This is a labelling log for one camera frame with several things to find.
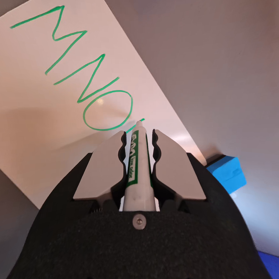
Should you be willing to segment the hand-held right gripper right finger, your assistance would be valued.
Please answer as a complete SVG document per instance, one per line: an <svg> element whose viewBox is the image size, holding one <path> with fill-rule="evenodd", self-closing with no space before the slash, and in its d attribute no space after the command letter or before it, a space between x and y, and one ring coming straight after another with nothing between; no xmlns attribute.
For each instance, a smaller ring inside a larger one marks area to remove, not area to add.
<svg viewBox="0 0 279 279"><path fill-rule="evenodd" d="M167 200L178 208L182 200L205 201L206 196L187 152L167 135L153 129L152 182L155 197L162 208Z"/></svg>

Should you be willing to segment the white whiteboard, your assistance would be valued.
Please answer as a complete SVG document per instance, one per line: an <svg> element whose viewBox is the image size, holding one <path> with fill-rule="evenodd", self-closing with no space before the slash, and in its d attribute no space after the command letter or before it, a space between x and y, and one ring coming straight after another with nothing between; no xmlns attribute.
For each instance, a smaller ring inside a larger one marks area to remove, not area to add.
<svg viewBox="0 0 279 279"><path fill-rule="evenodd" d="M1 16L1 170L42 206L101 142L144 120L206 161L105 1Z"/></svg>

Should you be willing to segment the blue plastic bin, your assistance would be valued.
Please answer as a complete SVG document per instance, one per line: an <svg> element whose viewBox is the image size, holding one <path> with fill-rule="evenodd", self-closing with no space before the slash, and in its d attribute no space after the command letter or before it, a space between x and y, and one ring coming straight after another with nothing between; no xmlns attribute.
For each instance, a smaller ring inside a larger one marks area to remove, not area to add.
<svg viewBox="0 0 279 279"><path fill-rule="evenodd" d="M279 278L279 257L258 251L267 271L273 279Z"/></svg>

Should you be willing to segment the blue whiteboard eraser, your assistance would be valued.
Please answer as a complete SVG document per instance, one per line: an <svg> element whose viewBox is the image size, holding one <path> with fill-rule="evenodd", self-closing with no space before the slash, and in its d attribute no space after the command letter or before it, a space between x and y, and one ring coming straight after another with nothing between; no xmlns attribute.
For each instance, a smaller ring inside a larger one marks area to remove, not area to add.
<svg viewBox="0 0 279 279"><path fill-rule="evenodd" d="M206 168L229 194L247 184L237 157L220 155L209 162Z"/></svg>

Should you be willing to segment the green dry-erase marker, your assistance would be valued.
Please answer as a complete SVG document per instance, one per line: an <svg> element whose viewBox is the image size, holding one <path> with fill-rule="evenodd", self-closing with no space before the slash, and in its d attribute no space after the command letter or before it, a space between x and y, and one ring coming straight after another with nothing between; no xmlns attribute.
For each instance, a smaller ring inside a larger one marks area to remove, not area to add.
<svg viewBox="0 0 279 279"><path fill-rule="evenodd" d="M131 134L123 211L156 211L147 131L141 120Z"/></svg>

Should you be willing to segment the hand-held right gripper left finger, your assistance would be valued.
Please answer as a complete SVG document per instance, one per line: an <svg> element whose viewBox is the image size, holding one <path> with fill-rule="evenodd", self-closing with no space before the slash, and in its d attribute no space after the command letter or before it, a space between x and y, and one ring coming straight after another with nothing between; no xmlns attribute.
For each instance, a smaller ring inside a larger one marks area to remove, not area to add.
<svg viewBox="0 0 279 279"><path fill-rule="evenodd" d="M126 143L126 132L119 131L94 150L74 200L97 200L100 206L106 200L113 200L120 206L127 178Z"/></svg>

